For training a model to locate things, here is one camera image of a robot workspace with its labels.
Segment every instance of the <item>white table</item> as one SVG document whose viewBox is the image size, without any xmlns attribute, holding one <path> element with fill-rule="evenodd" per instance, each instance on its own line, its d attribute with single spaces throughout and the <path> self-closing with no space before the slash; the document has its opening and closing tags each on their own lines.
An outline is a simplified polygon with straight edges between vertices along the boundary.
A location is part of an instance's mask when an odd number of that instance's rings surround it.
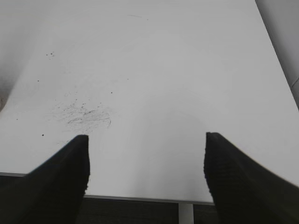
<svg viewBox="0 0 299 224">
<path fill-rule="evenodd" d="M 211 202 L 219 132 L 299 185 L 298 109 L 253 0 L 3 0 L 0 27 L 0 172 L 88 134 L 86 194 Z"/>
</svg>

